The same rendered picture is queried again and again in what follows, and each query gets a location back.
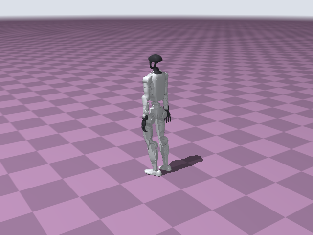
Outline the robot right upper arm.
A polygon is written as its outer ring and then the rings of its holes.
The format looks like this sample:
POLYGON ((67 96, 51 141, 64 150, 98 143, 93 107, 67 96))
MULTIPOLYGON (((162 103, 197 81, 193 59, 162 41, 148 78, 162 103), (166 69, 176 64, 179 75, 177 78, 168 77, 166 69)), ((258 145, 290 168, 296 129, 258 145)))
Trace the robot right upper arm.
MULTIPOLYGON (((165 72, 164 72, 165 73, 165 72)), ((168 73, 165 73, 166 81, 165 81, 165 94, 168 92, 168 73)))

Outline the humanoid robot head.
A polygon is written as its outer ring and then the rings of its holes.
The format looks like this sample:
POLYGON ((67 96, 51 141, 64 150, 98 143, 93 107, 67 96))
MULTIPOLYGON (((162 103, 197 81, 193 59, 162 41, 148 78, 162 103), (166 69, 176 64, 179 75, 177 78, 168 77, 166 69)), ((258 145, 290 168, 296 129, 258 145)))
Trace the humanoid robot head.
POLYGON ((159 71, 159 68, 156 67, 156 64, 158 62, 161 62, 162 61, 162 57, 157 55, 157 54, 154 54, 154 55, 151 55, 149 58, 148 58, 149 62, 150 62, 150 68, 153 69, 154 71, 154 74, 162 74, 162 72, 159 71), (154 62, 154 66, 152 67, 152 62, 154 62))

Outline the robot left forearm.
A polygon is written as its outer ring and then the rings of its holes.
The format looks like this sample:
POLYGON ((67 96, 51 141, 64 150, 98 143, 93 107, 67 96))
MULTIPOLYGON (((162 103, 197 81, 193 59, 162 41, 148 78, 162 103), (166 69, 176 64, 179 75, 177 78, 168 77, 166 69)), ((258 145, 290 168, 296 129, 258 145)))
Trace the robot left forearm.
POLYGON ((145 118, 146 115, 149 116, 149 102, 147 102, 146 96, 142 96, 142 103, 143 103, 143 117, 145 118))

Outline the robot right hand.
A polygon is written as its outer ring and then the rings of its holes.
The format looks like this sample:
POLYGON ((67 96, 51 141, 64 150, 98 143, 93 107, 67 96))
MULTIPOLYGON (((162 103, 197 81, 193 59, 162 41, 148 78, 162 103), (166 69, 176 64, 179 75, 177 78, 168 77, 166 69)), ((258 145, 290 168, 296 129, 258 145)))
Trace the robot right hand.
POLYGON ((169 112, 169 106, 168 106, 168 109, 165 110, 165 111, 167 111, 167 117, 164 120, 166 120, 166 123, 167 123, 167 119, 168 119, 168 122, 171 121, 171 116, 170 116, 170 112, 169 112))

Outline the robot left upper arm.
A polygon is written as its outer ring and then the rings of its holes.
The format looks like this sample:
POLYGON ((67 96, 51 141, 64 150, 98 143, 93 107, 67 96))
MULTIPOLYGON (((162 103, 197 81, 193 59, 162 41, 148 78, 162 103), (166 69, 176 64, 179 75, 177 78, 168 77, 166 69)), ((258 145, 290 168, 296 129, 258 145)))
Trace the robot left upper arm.
POLYGON ((146 96, 146 99, 147 101, 150 100, 150 84, 152 82, 152 76, 151 75, 148 75, 148 76, 145 76, 143 77, 143 90, 144 90, 144 96, 146 96))

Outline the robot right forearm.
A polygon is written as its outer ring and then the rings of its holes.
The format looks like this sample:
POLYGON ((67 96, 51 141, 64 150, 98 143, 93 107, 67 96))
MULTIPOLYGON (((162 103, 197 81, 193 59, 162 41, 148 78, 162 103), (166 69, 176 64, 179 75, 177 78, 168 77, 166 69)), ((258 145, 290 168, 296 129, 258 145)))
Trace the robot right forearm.
POLYGON ((163 106, 165 110, 168 109, 168 93, 164 95, 163 106))

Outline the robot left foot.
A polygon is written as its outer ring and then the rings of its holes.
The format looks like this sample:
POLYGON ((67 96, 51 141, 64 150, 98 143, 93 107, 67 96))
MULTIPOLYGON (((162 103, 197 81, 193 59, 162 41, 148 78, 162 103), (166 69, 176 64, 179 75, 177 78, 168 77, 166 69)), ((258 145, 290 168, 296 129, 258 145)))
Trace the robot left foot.
POLYGON ((145 173, 150 174, 150 175, 156 175, 156 176, 161 176, 162 173, 160 170, 157 170, 157 172, 153 171, 153 169, 146 169, 144 170, 145 173))

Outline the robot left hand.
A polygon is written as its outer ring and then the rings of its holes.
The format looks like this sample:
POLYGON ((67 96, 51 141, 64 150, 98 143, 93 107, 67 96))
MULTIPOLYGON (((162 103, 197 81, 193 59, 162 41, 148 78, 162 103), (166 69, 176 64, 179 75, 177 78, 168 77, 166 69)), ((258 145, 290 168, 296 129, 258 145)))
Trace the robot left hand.
POLYGON ((148 115, 146 115, 145 118, 143 117, 142 119, 143 119, 143 121, 142 121, 142 124, 141 124, 141 125, 142 125, 141 128, 142 128, 142 130, 143 130, 144 132, 147 132, 147 131, 145 130, 145 126, 146 126, 146 121, 148 120, 148 115))

